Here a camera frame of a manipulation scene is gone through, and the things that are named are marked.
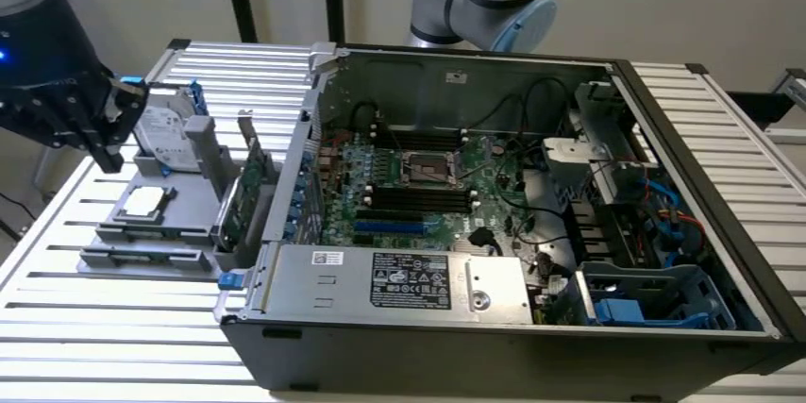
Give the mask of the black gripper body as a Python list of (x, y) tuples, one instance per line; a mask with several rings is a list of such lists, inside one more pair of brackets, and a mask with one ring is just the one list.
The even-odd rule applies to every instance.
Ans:
[(68, 0), (42, 0), (1, 18), (1, 127), (60, 147), (109, 146), (110, 71)]

